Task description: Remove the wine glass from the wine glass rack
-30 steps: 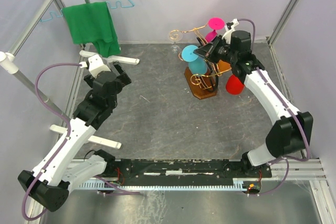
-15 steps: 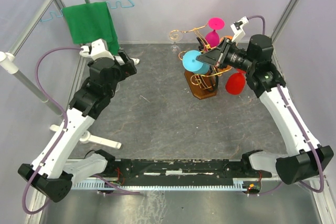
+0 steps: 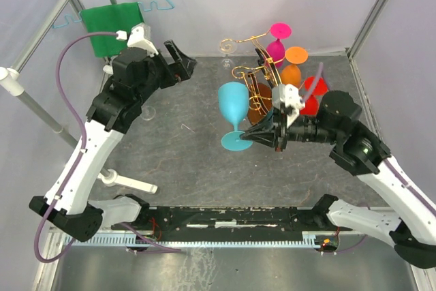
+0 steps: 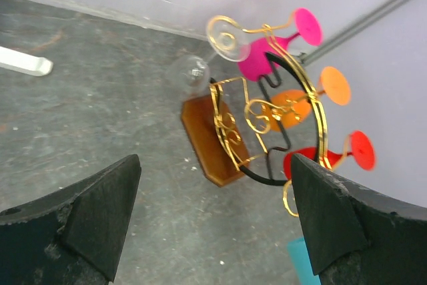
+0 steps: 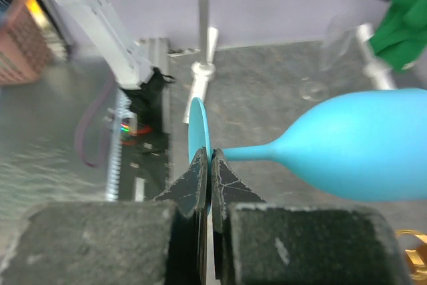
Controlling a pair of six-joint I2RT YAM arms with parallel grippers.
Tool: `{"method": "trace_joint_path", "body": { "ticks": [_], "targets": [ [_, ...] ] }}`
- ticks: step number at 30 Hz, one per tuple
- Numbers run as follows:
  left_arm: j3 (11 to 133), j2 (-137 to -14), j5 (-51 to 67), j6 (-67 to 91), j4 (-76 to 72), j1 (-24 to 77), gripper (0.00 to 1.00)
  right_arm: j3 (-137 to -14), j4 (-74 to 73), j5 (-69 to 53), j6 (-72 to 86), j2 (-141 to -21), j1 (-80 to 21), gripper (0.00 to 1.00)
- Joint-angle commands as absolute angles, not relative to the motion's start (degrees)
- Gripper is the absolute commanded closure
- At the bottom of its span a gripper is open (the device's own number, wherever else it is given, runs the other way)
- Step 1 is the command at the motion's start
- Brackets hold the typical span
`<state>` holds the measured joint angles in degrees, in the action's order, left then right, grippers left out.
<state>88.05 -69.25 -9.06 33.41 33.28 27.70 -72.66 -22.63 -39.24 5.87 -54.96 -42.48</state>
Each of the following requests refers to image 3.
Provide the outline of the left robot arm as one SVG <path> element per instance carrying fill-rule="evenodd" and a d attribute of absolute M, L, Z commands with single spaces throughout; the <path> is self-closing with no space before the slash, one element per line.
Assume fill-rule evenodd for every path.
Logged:
<path fill-rule="evenodd" d="M 108 156 L 141 115 L 142 105 L 158 89 L 188 80 L 198 62 L 165 43 L 173 63 L 162 54 L 150 56 L 140 48 L 123 50 L 112 62 L 109 77 L 87 112 L 86 136 L 81 138 L 58 181 L 43 196 L 31 199 L 38 215 L 80 242 L 100 228 L 128 223 L 136 230 L 150 222 L 149 204 L 128 194 L 111 200 L 89 200 L 89 194 Z"/>

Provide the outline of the clear wine glass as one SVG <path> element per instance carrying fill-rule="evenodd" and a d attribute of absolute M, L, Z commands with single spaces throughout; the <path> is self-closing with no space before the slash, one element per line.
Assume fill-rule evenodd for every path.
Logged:
<path fill-rule="evenodd" d="M 151 121 L 155 118 L 156 115 L 156 109 L 152 106 L 143 106 L 142 107 L 142 113 L 140 115 L 141 119 L 144 121 Z"/>

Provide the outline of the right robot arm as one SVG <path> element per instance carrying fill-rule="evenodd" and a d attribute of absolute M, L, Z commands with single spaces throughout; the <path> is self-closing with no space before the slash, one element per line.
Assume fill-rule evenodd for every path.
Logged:
<path fill-rule="evenodd" d="M 302 109 L 306 95 L 284 84 L 270 53 L 257 48 L 258 69 L 272 89 L 272 108 L 246 131 L 234 129 L 223 136 L 229 151 L 243 151 L 253 143 L 283 151 L 288 142 L 328 143 L 334 163 L 376 191 L 393 209 L 381 214 L 351 205 L 336 196 L 322 196 L 310 209 L 294 209 L 291 220 L 312 230 L 349 228 L 385 242 L 409 264 L 421 269 L 435 266 L 435 203 L 404 173 L 390 149 L 360 122 L 362 109 L 349 93 L 327 91 L 317 113 Z"/>

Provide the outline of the blue plastic wine glass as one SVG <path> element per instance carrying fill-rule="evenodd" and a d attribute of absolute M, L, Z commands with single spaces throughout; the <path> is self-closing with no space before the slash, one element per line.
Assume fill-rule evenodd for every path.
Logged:
<path fill-rule="evenodd" d="M 218 90 L 219 110 L 223 118 L 232 125 L 233 130 L 226 133 L 221 139 L 221 145 L 229 151 L 244 151 L 253 142 L 243 140 L 240 136 L 243 131 L 239 130 L 240 123 L 249 111 L 249 92 L 244 84 L 228 82 Z"/>

